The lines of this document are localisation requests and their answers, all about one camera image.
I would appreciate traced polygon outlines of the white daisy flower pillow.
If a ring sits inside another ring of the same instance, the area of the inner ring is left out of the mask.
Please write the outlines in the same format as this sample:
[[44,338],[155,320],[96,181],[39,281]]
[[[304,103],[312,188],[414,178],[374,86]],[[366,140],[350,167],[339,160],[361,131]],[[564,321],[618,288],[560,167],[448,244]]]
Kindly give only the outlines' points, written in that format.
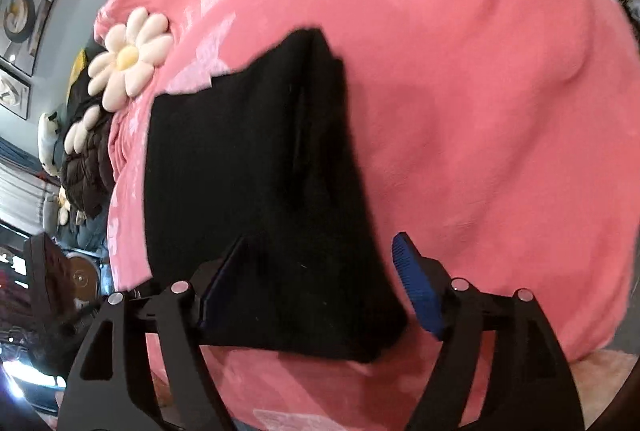
[[151,83],[173,46],[165,15],[134,9],[124,24],[107,31],[104,52],[90,62],[89,95],[100,95],[108,112],[121,110]]

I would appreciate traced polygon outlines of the dark brown quilted jacket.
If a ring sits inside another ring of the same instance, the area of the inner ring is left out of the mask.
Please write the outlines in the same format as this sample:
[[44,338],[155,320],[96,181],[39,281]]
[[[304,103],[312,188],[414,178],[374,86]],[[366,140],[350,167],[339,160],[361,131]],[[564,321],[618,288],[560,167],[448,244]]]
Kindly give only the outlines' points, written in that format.
[[65,121],[58,141],[64,144],[67,132],[82,120],[90,107],[98,106],[100,117],[88,131],[86,146],[79,154],[65,154],[62,151],[58,179],[70,204],[84,212],[88,219],[94,219],[106,211],[115,187],[112,162],[108,155],[108,138],[114,114],[102,108],[100,96],[89,95],[88,84],[88,72],[82,70],[70,87]]

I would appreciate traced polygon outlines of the framed wall picture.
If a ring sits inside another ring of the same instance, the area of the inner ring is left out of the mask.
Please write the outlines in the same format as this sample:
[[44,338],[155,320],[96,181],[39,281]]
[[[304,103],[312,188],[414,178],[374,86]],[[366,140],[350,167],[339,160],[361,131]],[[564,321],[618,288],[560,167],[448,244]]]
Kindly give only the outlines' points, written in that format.
[[1,0],[1,58],[32,76],[55,0]]

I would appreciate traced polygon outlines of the beige fluffy rug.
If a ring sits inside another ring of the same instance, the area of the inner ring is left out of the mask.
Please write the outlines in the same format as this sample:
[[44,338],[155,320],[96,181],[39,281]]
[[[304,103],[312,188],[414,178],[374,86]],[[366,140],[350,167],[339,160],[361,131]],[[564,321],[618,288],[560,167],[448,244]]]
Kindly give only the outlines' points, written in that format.
[[638,356],[598,350],[570,365],[578,391],[585,427],[589,428],[623,386]]

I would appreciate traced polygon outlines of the black garment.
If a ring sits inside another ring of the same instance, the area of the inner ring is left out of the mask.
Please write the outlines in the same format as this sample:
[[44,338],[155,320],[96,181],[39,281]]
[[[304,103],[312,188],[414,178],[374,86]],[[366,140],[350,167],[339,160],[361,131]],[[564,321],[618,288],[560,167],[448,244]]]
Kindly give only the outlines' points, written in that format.
[[244,237],[205,344],[370,363],[407,327],[352,154],[344,66],[317,29],[154,99],[143,206],[160,286]]

